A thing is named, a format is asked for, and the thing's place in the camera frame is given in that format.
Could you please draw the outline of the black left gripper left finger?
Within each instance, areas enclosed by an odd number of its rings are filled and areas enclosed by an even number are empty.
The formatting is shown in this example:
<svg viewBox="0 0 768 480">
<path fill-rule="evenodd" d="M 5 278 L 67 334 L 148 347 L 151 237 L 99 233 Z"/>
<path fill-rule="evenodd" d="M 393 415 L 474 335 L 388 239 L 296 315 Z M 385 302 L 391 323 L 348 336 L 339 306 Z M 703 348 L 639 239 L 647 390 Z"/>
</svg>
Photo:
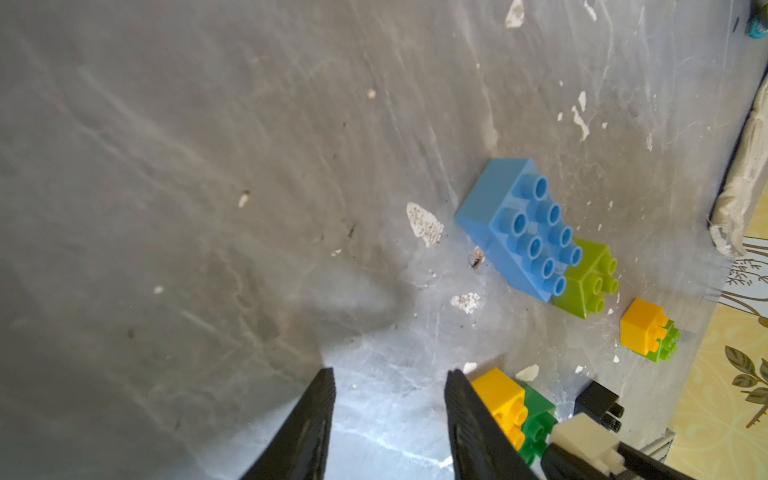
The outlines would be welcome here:
<svg viewBox="0 0 768 480">
<path fill-rule="evenodd" d="M 333 369 L 322 368 L 241 479 L 323 479 L 335 399 Z"/>
</svg>

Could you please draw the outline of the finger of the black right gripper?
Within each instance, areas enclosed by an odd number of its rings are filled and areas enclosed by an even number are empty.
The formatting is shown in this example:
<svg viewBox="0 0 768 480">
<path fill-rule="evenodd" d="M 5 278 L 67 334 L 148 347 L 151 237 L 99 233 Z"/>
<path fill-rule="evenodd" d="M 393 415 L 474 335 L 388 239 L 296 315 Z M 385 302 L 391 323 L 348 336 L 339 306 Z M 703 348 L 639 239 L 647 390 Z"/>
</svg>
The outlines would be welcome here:
<svg viewBox="0 0 768 480">
<path fill-rule="evenodd" d="M 625 469 L 643 479 L 693 480 L 693 477 L 675 470 L 623 442 L 618 445 L 618 453 L 624 458 Z"/>
<path fill-rule="evenodd" d="M 546 479 L 612 479 L 624 471 L 624 457 L 614 449 L 609 449 L 605 460 L 584 460 L 556 444 L 551 444 L 544 452 L 540 466 Z"/>
</svg>

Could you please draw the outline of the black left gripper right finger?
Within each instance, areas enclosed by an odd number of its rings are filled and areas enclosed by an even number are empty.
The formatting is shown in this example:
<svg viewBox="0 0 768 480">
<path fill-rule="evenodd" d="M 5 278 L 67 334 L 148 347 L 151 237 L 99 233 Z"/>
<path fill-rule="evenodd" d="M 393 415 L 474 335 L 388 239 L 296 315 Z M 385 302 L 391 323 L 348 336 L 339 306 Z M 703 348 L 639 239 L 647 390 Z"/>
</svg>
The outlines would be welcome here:
<svg viewBox="0 0 768 480">
<path fill-rule="evenodd" d="M 537 479 L 461 370 L 447 373 L 444 400 L 456 480 Z"/>
</svg>

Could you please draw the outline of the dark green lego brick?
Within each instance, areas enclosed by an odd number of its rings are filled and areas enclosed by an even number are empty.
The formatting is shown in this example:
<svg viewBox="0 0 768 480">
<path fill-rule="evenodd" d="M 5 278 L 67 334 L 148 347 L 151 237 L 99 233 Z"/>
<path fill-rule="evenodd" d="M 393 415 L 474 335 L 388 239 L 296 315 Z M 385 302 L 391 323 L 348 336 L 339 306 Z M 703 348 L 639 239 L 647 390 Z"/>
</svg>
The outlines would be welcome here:
<svg viewBox="0 0 768 480">
<path fill-rule="evenodd" d="M 552 402 L 530 385 L 526 385 L 524 391 L 528 417 L 522 425 L 525 442 L 519 454 L 528 466 L 532 466 L 548 447 L 547 438 L 558 420 L 554 416 L 556 407 Z"/>
</svg>

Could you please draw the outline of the yellow lego brick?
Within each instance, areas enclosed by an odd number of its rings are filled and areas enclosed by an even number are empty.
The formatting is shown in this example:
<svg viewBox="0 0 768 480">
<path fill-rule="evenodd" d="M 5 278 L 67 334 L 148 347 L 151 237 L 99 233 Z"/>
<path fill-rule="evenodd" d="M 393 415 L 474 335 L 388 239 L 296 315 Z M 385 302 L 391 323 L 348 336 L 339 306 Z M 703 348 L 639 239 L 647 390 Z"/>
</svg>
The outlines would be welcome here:
<svg viewBox="0 0 768 480">
<path fill-rule="evenodd" d="M 498 368 L 477 377 L 471 385 L 514 449 L 519 451 L 525 443 L 522 426 L 529 414 L 524 389 Z"/>
</svg>

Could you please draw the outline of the black lego brick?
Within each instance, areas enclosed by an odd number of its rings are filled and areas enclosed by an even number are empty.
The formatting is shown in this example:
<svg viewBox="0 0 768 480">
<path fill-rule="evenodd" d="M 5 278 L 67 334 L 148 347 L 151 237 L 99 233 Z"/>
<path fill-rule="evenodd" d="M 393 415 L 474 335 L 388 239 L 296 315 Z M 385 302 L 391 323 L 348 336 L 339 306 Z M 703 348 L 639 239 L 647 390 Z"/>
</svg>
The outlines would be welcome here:
<svg viewBox="0 0 768 480">
<path fill-rule="evenodd" d="M 597 381 L 591 381 L 577 396 L 573 414 L 586 414 L 604 428 L 618 433 L 624 411 L 616 393 Z"/>
</svg>

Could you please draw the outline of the lime green lego brick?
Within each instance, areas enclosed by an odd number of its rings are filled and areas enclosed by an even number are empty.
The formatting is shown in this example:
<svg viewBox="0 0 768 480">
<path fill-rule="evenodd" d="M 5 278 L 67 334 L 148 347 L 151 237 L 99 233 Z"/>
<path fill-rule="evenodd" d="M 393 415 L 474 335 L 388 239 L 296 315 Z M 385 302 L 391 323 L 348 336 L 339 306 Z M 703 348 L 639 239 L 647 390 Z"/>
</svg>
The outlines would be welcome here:
<svg viewBox="0 0 768 480">
<path fill-rule="evenodd" d="M 619 281 L 614 277 L 617 259 L 606 244 L 578 237 L 575 243 L 582 249 L 582 259 L 577 266 L 566 269 L 566 289 L 552 302 L 561 310 L 587 319 L 603 312 L 606 294 L 617 293 Z"/>
</svg>

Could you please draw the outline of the large blue lego brick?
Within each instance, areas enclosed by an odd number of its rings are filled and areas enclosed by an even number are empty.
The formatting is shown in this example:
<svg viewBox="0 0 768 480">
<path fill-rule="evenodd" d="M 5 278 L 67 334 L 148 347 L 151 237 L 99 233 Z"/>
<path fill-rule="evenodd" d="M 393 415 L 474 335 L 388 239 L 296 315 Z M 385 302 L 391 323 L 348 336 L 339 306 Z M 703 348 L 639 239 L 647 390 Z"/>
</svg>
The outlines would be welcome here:
<svg viewBox="0 0 768 480">
<path fill-rule="evenodd" d="M 567 287 L 583 250 L 531 159 L 489 161 L 455 218 L 516 290 L 548 302 Z"/>
</svg>

